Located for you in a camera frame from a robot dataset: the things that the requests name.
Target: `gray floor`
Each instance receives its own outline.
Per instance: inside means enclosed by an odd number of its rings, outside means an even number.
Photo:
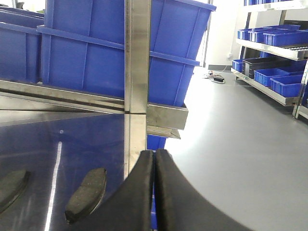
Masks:
[[[223,73],[196,70],[182,139],[168,149],[211,203],[256,231],[308,231],[308,121]]]

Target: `blue plastic crate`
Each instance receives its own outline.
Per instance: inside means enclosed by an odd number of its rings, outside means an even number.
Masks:
[[[260,51],[260,58],[269,58],[269,57],[272,57],[274,56],[273,54],[270,54],[270,53],[266,53],[264,51]]]
[[[286,30],[264,33],[265,44],[271,46],[287,46],[308,43],[308,31]]]
[[[149,150],[157,150],[165,147],[166,137],[148,135],[147,146]]]
[[[271,89],[283,97],[297,97],[301,89],[302,75],[271,78]]]
[[[22,10],[22,9],[12,8],[12,7],[0,6],[0,10],[10,11],[10,12],[13,12],[13,13],[27,15],[27,16],[32,16],[32,17],[44,18],[44,14],[43,13],[26,11],[26,10]]]
[[[47,0],[45,26],[124,44],[124,2]],[[153,0],[150,50],[195,59],[214,10],[194,0]]]
[[[278,68],[263,69],[255,71],[255,81],[266,87],[271,86],[271,78],[289,76],[290,73]]]
[[[249,31],[252,29],[242,29],[237,31],[237,38],[243,40],[249,40]]]
[[[271,3],[271,0],[257,0],[257,4]]]
[[[263,29],[263,30],[254,30],[249,31],[249,40],[252,42],[264,42],[264,33],[270,33],[274,31],[281,31],[285,29],[279,29],[279,28],[269,28],[269,29]]]
[[[243,70],[243,60],[242,59],[235,59],[232,61],[232,68],[237,70],[238,72],[242,72]]]
[[[36,28],[44,24],[44,19],[0,10],[0,22]]]
[[[299,30],[300,25],[293,25],[293,24],[285,24],[285,25],[277,25],[277,26],[265,26],[264,29],[287,29],[287,30]]]
[[[38,82],[42,19],[0,11],[0,77]]]
[[[124,97],[124,45],[39,26],[43,84]],[[199,62],[150,52],[149,101],[182,106]]]
[[[244,6],[256,5],[257,0],[244,0]]]
[[[298,64],[298,65],[281,67],[279,69],[290,73],[290,75],[300,75],[301,73],[304,72],[305,66],[306,65],[302,63],[302,64]]]

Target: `black crate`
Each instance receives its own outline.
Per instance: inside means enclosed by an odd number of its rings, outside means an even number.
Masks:
[[[255,70],[290,66],[291,60],[282,57],[256,58],[243,61],[243,74],[255,78]]]

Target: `metal shelving rack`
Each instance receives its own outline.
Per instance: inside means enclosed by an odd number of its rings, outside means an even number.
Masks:
[[[282,1],[282,2],[274,2],[274,3],[266,3],[266,4],[258,4],[251,6],[244,6],[244,9],[248,12],[247,21],[246,21],[246,29],[249,28],[250,17],[252,12],[263,12],[263,11],[282,11],[280,18],[280,25],[284,24],[285,16],[287,10],[299,10],[299,9],[308,9],[308,0],[290,0],[290,1]],[[240,44],[241,52],[240,59],[245,57],[246,49],[251,48],[258,51],[264,51],[267,53],[271,53],[274,55],[278,55],[280,57],[288,58],[291,60],[305,60],[308,58],[308,49],[302,46],[284,46],[284,47],[275,47],[269,46],[263,43],[256,43],[247,40],[237,39],[238,44]],[[301,93],[298,97],[293,98],[285,98],[270,88],[263,86],[262,84],[254,81],[253,79],[243,75],[242,73],[232,69],[231,70],[236,78],[245,81],[250,84],[254,88],[263,92],[264,94],[270,96],[283,106],[292,106],[294,105],[293,115],[295,118],[298,118],[298,115],[301,115],[308,119],[308,108],[302,105],[304,94],[306,92],[306,86],[308,82],[308,62],[304,71],[304,75],[302,78],[302,89]]]

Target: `dark rubber pad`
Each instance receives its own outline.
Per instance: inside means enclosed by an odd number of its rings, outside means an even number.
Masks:
[[[119,189],[70,231],[148,231],[153,189],[153,152],[143,151]]]
[[[156,152],[155,202],[159,231],[250,230],[204,199],[181,174],[166,150]]]
[[[30,172],[19,170],[10,172],[0,179],[0,213],[7,209],[24,191]]]
[[[81,186],[74,192],[65,208],[69,223],[89,215],[100,203],[106,188],[106,170],[93,169],[87,173]]]

